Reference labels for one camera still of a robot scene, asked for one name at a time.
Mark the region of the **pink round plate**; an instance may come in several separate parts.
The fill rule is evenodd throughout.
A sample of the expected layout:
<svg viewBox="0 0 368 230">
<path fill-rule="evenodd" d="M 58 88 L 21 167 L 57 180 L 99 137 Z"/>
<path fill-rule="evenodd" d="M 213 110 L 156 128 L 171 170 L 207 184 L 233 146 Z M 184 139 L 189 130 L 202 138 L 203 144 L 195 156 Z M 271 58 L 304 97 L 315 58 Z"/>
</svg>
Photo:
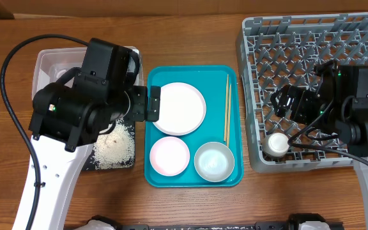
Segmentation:
<svg viewBox="0 0 368 230">
<path fill-rule="evenodd" d="M 195 131 L 206 116 L 206 101 L 198 89 L 183 82 L 161 87 L 159 119 L 154 125 L 168 135 Z"/>
</svg>

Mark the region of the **white cup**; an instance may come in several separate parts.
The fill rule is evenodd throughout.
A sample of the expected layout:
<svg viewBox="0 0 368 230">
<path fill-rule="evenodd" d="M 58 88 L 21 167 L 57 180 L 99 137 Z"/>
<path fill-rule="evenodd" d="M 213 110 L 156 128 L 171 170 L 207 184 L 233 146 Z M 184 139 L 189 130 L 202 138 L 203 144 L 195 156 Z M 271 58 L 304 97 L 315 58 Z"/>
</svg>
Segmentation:
<svg viewBox="0 0 368 230">
<path fill-rule="evenodd" d="M 289 149 L 289 138 L 283 133 L 272 133 L 267 135 L 262 143 L 263 152 L 272 158 L 283 157 Z"/>
</svg>

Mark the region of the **wooden chopstick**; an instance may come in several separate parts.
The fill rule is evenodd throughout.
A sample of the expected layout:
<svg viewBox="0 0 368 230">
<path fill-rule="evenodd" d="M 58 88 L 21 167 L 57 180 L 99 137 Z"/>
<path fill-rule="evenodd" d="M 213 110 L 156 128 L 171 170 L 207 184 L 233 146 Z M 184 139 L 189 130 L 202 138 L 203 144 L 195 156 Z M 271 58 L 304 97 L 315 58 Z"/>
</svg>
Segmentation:
<svg viewBox="0 0 368 230">
<path fill-rule="evenodd" d="M 229 75 L 227 74 L 227 79 L 226 79 L 226 100 L 225 100 L 225 116 L 224 116 L 224 142 L 227 141 L 227 121 L 228 121 L 228 102 L 229 99 Z"/>
<path fill-rule="evenodd" d="M 229 86 L 228 107 L 227 107 L 226 146 L 228 148 L 229 148 L 230 124 L 231 124 L 231 93 L 232 93 L 232 85 Z"/>
</svg>

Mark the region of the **pink bowl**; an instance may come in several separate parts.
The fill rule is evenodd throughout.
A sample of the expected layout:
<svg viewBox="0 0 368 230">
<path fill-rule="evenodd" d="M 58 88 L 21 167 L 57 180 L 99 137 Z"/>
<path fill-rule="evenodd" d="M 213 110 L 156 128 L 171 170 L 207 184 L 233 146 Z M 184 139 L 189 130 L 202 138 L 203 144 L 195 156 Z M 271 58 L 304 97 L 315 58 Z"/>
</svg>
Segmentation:
<svg viewBox="0 0 368 230">
<path fill-rule="evenodd" d="M 163 137 L 151 147 L 149 161 L 152 168 L 162 176 L 177 176 L 187 168 L 190 150 L 177 137 Z"/>
</svg>

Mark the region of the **grey bowl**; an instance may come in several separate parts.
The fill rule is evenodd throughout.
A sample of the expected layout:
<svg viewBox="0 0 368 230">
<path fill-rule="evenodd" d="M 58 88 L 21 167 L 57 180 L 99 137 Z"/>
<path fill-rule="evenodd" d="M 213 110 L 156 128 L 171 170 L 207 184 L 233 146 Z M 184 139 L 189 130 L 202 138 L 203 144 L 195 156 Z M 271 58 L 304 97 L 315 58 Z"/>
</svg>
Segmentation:
<svg viewBox="0 0 368 230">
<path fill-rule="evenodd" d="M 194 167 L 202 179 L 219 183 L 232 174 L 235 167 L 234 155 L 225 144 L 207 142 L 196 151 Z"/>
</svg>

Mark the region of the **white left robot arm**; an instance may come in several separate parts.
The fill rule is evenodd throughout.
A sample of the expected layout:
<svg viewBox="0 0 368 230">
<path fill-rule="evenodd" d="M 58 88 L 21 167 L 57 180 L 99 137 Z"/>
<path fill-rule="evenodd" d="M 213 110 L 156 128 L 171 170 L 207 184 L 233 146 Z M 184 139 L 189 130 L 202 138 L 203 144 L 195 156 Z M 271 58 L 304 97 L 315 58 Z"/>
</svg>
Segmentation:
<svg viewBox="0 0 368 230">
<path fill-rule="evenodd" d="M 30 153 L 14 229 L 62 229 L 98 137 L 119 119 L 158 120 L 160 88 L 137 85 L 140 71 L 136 51 L 93 38 L 80 66 L 34 94 L 31 135 L 7 108 Z"/>
</svg>

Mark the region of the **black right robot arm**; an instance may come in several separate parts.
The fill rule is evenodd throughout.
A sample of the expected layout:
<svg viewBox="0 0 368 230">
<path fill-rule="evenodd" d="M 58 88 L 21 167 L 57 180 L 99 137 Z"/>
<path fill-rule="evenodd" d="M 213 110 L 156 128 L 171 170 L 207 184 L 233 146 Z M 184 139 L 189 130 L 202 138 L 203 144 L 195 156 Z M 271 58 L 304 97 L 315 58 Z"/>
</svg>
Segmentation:
<svg viewBox="0 0 368 230">
<path fill-rule="evenodd" d="M 271 95 L 275 115 L 304 124 L 289 138 L 290 146 L 320 150 L 351 158 L 359 180 L 368 228 L 368 65 L 339 65 L 336 60 L 316 65 L 316 90 L 283 86 Z M 320 130 L 327 139 L 339 139 L 346 151 L 295 142 L 302 134 Z"/>
</svg>

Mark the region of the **grey dishwasher rack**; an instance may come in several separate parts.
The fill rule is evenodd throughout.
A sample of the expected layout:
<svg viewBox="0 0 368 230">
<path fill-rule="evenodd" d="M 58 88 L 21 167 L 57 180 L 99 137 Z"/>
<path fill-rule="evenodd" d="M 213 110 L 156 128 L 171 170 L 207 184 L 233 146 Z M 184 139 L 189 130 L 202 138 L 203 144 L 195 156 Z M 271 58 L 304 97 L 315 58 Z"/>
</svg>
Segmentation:
<svg viewBox="0 0 368 230">
<path fill-rule="evenodd" d="M 238 70 L 246 106 L 250 166 L 259 173 L 288 173 L 350 167 L 338 154 L 291 148 L 284 157 L 263 153 L 269 134 L 292 136 L 301 125 L 277 117 L 271 95 L 286 85 L 315 90 L 317 64 L 334 59 L 344 65 L 368 65 L 368 12 L 326 15 L 249 17 L 236 40 Z"/>
</svg>

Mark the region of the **clear plastic waste bin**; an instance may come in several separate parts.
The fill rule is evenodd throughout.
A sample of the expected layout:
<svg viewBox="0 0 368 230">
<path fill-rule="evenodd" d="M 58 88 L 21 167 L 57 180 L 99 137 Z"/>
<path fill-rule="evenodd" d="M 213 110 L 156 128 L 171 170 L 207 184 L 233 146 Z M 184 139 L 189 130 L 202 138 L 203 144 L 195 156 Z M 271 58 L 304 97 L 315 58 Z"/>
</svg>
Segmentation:
<svg viewBox="0 0 368 230">
<path fill-rule="evenodd" d="M 133 86 L 143 86 L 137 49 L 92 39 L 86 48 L 42 50 L 36 60 L 32 95 L 45 86 L 65 89 L 108 101 Z"/>
</svg>

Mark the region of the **teal plastic serving tray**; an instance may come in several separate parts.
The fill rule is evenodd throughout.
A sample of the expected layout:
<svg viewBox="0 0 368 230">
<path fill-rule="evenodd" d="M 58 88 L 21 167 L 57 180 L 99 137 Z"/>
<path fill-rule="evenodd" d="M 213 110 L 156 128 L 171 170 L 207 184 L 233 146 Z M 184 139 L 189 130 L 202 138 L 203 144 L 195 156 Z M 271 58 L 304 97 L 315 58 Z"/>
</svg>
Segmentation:
<svg viewBox="0 0 368 230">
<path fill-rule="evenodd" d="M 144 176 L 147 182 L 158 188 L 178 187 L 233 187 L 243 178 L 242 129 L 238 99 L 238 83 L 234 70 L 226 65 L 159 66 L 148 74 L 148 86 L 164 86 L 184 82 L 197 88 L 206 101 L 206 117 L 195 131 L 181 136 L 190 150 L 187 168 L 177 176 L 162 176 L 150 163 L 151 147 L 166 134 L 154 124 L 146 124 Z M 209 182 L 198 175 L 194 166 L 196 151 L 207 142 L 223 142 L 226 84 L 231 87 L 231 120 L 229 149 L 234 155 L 234 169 L 221 182 Z"/>
</svg>

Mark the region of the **black rail at table edge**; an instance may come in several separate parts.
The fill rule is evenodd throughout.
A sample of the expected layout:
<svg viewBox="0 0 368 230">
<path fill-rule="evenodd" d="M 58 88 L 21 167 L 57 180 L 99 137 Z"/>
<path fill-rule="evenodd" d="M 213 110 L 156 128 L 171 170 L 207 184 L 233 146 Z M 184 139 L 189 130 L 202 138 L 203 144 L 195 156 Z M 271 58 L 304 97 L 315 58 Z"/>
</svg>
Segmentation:
<svg viewBox="0 0 368 230">
<path fill-rule="evenodd" d="M 261 221 L 253 224 L 210 224 L 149 226 L 125 225 L 122 230 L 344 230 L 342 222 L 327 222 L 317 213 L 294 213 L 283 221 Z"/>
</svg>

